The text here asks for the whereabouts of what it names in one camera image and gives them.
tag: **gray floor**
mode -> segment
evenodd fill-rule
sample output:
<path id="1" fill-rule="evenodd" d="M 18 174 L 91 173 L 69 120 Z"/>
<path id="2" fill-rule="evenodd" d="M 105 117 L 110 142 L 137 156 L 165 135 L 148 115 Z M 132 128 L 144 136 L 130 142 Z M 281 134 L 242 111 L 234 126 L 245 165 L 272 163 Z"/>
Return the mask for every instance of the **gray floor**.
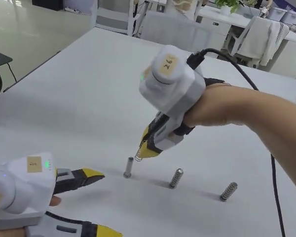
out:
<path id="1" fill-rule="evenodd" d="M 64 49 L 90 28 L 89 17 L 32 5 L 31 0 L 0 0 L 0 52 L 13 58 L 18 79 Z M 14 83 L 0 67 L 3 87 Z"/>

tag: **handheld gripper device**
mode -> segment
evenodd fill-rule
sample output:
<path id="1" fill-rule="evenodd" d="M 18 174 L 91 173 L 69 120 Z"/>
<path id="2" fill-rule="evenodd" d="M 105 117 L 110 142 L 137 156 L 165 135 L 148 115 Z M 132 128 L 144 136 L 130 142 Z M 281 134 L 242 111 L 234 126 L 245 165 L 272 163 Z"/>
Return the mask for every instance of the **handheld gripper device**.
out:
<path id="1" fill-rule="evenodd" d="M 91 169 L 56 169 L 49 153 L 0 164 L 0 230 L 25 227 L 27 237 L 121 237 L 105 226 L 47 211 L 53 195 L 103 178 Z"/>
<path id="2" fill-rule="evenodd" d="M 159 112 L 144 130 L 135 159 L 155 157 L 189 134 L 193 128 L 183 123 L 185 113 L 199 100 L 209 84 L 222 80 L 206 79 L 187 62 L 185 51 L 164 46 L 143 72 L 139 91 Z"/>

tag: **white cloth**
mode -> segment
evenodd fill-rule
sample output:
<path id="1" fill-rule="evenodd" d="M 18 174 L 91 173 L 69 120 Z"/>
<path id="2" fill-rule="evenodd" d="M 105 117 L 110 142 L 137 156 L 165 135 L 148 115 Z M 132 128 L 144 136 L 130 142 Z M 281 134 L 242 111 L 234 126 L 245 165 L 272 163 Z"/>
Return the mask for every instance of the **white cloth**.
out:
<path id="1" fill-rule="evenodd" d="M 266 66 L 288 32 L 289 27 L 281 22 L 257 17 L 237 53 Z"/>
<path id="2" fill-rule="evenodd" d="M 268 61 L 273 58 L 290 28 L 282 22 L 272 21 L 270 31 L 267 46 L 260 61 L 262 66 L 266 66 Z"/>

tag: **desk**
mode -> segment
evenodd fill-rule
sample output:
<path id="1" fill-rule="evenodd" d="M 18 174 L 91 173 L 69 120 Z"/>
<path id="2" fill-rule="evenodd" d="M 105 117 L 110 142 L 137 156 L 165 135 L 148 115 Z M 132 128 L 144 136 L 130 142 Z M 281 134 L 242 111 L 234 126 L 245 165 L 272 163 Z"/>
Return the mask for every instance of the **desk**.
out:
<path id="1" fill-rule="evenodd" d="M 136 162 L 132 177 L 123 178 L 127 158 L 156 114 L 138 86 L 160 48 L 89 31 L 0 96 L 0 160 L 50 151 L 57 167 L 104 172 L 105 179 L 62 194 L 52 211 L 125 237 L 280 236 L 270 154 L 244 126 L 198 127 L 161 156 Z M 225 61 L 206 58 L 202 69 L 206 77 L 249 87 Z M 296 80 L 244 70 L 260 90 L 295 100 Z M 185 174 L 170 190 L 178 167 Z M 296 187 L 279 165 L 277 175 L 286 233 L 296 237 Z M 232 181 L 236 193 L 218 201 Z"/>
<path id="2" fill-rule="evenodd" d="M 249 18 L 246 18 L 243 15 L 237 13 L 232 13 L 229 16 L 221 15 L 220 9 L 211 6 L 205 6 L 202 9 L 200 9 L 198 15 L 219 22 L 227 23 L 230 26 L 237 26 L 241 28 L 246 28 L 248 23 L 250 22 Z M 285 39 L 296 42 L 296 33 L 289 31 Z"/>

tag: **metal spring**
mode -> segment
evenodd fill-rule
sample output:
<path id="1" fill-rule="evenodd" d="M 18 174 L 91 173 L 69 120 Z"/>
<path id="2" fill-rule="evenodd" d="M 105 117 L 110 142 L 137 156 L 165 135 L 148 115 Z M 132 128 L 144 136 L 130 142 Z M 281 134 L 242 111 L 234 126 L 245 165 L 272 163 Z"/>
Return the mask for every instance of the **metal spring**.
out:
<path id="1" fill-rule="evenodd" d="M 143 160 L 143 158 L 138 157 L 138 155 L 139 155 L 140 149 L 142 148 L 142 146 L 143 146 L 144 143 L 145 143 L 145 141 L 143 141 L 143 142 L 139 145 L 139 148 L 138 148 L 138 150 L 137 150 L 137 152 L 136 152 L 136 155 L 134 156 L 135 161 L 142 161 L 142 160 Z"/>
<path id="2" fill-rule="evenodd" d="M 177 187 L 182 175 L 183 175 L 183 170 L 181 168 L 177 169 L 172 178 L 171 183 L 169 184 L 171 189 L 175 189 Z"/>
<path id="3" fill-rule="evenodd" d="M 226 201 L 230 196 L 237 190 L 238 184 L 235 182 L 232 182 L 228 185 L 228 187 L 225 189 L 225 191 L 220 196 L 221 201 Z"/>

